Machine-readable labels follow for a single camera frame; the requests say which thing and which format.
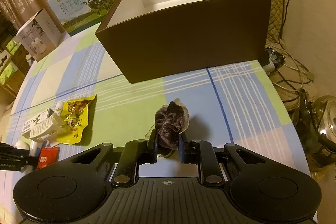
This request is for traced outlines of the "small black fan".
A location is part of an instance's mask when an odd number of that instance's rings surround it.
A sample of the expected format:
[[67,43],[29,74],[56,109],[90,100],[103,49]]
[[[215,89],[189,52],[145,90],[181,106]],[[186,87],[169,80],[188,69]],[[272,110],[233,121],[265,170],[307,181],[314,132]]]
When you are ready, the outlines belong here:
[[285,62],[285,56],[281,53],[275,51],[271,47],[266,47],[266,52],[269,55],[269,61],[274,65],[274,68],[277,69],[282,66]]

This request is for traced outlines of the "steel kettle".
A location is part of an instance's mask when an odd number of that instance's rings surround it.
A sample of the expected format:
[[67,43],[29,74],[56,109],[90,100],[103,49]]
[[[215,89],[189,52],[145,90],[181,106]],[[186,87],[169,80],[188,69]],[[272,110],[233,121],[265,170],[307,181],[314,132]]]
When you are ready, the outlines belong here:
[[319,97],[312,104],[318,142],[335,153],[335,96]]

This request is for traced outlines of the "red packet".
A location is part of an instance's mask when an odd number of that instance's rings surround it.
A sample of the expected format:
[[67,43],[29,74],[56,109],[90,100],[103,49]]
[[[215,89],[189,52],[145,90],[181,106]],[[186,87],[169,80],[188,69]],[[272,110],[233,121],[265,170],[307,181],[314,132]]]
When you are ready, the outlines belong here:
[[59,147],[42,148],[39,155],[37,169],[41,169],[56,163],[58,161],[58,155]]

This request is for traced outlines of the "white appliance box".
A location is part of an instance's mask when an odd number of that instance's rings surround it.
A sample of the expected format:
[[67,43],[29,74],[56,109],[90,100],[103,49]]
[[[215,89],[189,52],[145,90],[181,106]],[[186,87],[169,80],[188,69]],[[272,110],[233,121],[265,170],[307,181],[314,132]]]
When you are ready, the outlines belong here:
[[62,33],[45,9],[34,14],[14,37],[39,62],[55,50],[62,38]]

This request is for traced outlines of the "dark velvet scrunchie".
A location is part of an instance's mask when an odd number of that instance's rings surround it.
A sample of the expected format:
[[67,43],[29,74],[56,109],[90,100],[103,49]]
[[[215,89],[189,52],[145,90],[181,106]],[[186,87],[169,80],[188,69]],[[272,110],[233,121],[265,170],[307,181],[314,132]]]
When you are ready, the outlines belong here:
[[145,140],[149,140],[152,133],[157,133],[158,156],[168,158],[178,151],[179,135],[186,131],[189,123],[187,107],[179,98],[175,98],[155,113],[154,125],[145,135]]

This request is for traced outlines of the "white power strip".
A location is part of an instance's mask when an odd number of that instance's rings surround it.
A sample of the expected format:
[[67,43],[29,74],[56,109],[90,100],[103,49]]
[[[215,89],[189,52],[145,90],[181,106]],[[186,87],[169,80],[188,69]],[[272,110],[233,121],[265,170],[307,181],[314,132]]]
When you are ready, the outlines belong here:
[[264,51],[262,57],[258,59],[261,67],[264,69],[267,75],[270,75],[275,70],[275,65],[273,61],[270,59],[269,53]]

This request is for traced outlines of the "brown white storage box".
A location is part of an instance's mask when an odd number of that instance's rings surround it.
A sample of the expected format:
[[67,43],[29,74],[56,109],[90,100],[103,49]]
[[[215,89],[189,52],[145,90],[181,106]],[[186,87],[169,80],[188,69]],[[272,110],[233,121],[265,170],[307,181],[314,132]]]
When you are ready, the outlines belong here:
[[116,0],[96,31],[130,83],[257,60],[271,0]]

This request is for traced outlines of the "yellow snack packet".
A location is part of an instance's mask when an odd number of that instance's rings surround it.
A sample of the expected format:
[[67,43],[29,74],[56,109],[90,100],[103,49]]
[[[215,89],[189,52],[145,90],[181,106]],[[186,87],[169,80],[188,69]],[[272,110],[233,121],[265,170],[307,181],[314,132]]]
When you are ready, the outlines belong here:
[[67,145],[81,142],[83,131],[89,124],[88,109],[95,99],[96,94],[68,100],[63,104],[61,118],[64,120],[64,125],[62,125],[63,131],[57,135],[57,142]]

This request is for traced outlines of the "white medicine bottle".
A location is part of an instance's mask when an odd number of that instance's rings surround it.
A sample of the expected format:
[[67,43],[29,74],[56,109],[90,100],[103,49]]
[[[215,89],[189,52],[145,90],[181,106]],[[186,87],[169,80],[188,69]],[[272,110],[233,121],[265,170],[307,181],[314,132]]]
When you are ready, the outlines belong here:
[[64,106],[64,102],[63,101],[59,101],[56,103],[55,109],[54,109],[54,113],[58,116],[62,115],[62,111],[63,111],[63,106]]

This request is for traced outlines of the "checked bed sheet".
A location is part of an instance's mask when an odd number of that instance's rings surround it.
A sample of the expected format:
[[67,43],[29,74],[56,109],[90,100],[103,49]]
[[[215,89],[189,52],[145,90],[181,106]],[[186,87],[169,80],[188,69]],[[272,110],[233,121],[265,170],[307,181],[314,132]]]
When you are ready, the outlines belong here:
[[190,114],[189,138],[216,147],[234,142],[308,173],[301,143],[268,76],[256,61],[128,83],[95,36],[68,38],[33,63],[13,106],[6,141],[21,139],[26,120],[59,101],[95,96],[80,143],[60,146],[59,159],[109,142],[121,147],[146,136],[159,108],[179,98]]

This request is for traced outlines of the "white green ointment box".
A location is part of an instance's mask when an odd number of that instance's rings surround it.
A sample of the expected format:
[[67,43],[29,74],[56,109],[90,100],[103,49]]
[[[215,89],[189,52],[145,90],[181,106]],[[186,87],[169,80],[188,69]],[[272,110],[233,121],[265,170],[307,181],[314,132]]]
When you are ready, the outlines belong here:
[[39,112],[37,115],[25,121],[22,128],[22,135],[29,135],[30,130],[37,124],[46,120],[54,111],[51,108]]

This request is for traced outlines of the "green tissue cardboard box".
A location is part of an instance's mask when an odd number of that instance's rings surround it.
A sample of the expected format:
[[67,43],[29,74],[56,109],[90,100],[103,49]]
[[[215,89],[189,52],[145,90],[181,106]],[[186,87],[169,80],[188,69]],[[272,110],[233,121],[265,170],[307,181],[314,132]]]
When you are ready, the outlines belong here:
[[18,70],[18,67],[13,63],[14,54],[18,49],[19,44],[14,40],[10,40],[6,44],[5,50],[1,53],[1,85],[4,85]]

